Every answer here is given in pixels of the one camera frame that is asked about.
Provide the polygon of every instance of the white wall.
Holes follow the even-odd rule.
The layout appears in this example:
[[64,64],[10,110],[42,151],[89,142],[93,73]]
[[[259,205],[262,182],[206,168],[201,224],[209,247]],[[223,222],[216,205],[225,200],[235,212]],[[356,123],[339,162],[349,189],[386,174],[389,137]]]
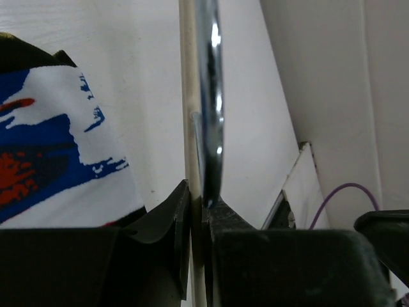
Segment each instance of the white wall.
[[[396,135],[393,143],[386,141],[396,132],[390,128],[389,134],[376,133],[375,123],[379,129],[379,116],[389,116],[389,123],[393,123],[392,113],[385,112],[391,99],[395,114],[400,114],[399,122],[405,118],[405,51],[385,51],[409,47],[404,34],[409,25],[404,13],[407,1],[369,0],[369,7],[361,0],[261,3],[297,139],[313,144],[324,196],[340,184],[358,182],[374,193],[381,208],[390,208],[385,192],[399,189],[394,194],[399,197],[409,193],[403,183],[406,166],[402,166],[408,146],[403,133]],[[368,14],[370,23],[366,24]],[[395,35],[399,29],[401,35]],[[374,43],[386,45],[375,50]],[[399,77],[392,74],[394,68],[389,65],[400,66]],[[379,84],[373,82],[376,68],[390,72],[382,72],[383,79],[378,80],[384,83],[382,93],[388,97],[378,98]],[[386,82],[388,77],[395,80],[393,88]],[[399,96],[396,87],[401,91]],[[332,226],[351,228],[368,210],[372,210],[368,198],[361,191],[348,189],[329,203],[328,216]]]
[[[220,1],[226,166],[222,195],[261,226],[298,148],[257,1]],[[177,0],[0,0],[0,31],[83,69],[126,147],[147,208],[184,178]]]
[[386,209],[409,209],[409,2],[367,0],[365,18]]

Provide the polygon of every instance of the chrome metal rod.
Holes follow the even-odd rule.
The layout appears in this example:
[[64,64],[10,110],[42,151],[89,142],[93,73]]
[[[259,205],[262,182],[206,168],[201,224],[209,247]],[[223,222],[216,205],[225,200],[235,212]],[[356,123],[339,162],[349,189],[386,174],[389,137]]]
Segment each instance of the chrome metal rod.
[[223,165],[222,35],[217,0],[196,0],[203,146],[202,204],[211,207],[220,196]]

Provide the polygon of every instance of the purple wire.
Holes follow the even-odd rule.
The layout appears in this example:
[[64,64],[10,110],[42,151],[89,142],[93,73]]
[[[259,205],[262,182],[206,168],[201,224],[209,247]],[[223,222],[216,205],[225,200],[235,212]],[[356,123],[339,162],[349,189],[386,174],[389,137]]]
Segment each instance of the purple wire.
[[362,190],[365,194],[367,194],[367,196],[369,197],[369,199],[371,200],[372,206],[375,209],[375,211],[379,211],[379,205],[376,202],[375,197],[373,196],[373,194],[363,185],[360,184],[354,184],[353,182],[347,183],[347,184],[341,184],[339,187],[335,188],[330,194],[328,194],[328,196],[324,199],[323,203],[321,204],[320,208],[318,209],[316,215],[314,216],[313,222],[311,223],[311,226],[309,227],[310,230],[314,229],[315,224],[317,223],[318,218],[320,217],[322,210],[324,210],[325,206],[327,205],[327,203],[329,202],[329,200],[336,194],[338,193],[340,190],[345,189],[346,187],[356,187],[360,190]]

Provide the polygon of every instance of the purple cable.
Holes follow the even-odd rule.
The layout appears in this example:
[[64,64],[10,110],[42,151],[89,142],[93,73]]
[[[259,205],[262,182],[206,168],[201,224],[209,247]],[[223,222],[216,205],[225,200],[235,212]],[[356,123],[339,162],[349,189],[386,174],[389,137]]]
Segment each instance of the purple cable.
[[342,184],[339,187],[335,188],[323,201],[323,203],[321,204],[320,208],[318,209],[316,215],[314,216],[313,222],[311,223],[311,226],[309,227],[310,230],[314,229],[315,224],[317,223],[318,218],[320,217],[322,210],[324,210],[325,206],[327,205],[327,203],[329,202],[329,200],[336,194],[338,193],[340,190],[345,189],[346,187],[356,187],[360,190],[362,190],[365,194],[367,194],[367,196],[369,197],[369,199],[371,200],[372,206],[375,209],[375,211],[379,211],[379,205],[376,202],[375,197],[373,196],[373,194],[363,185],[360,184],[354,184],[353,182],[347,183],[347,184]]

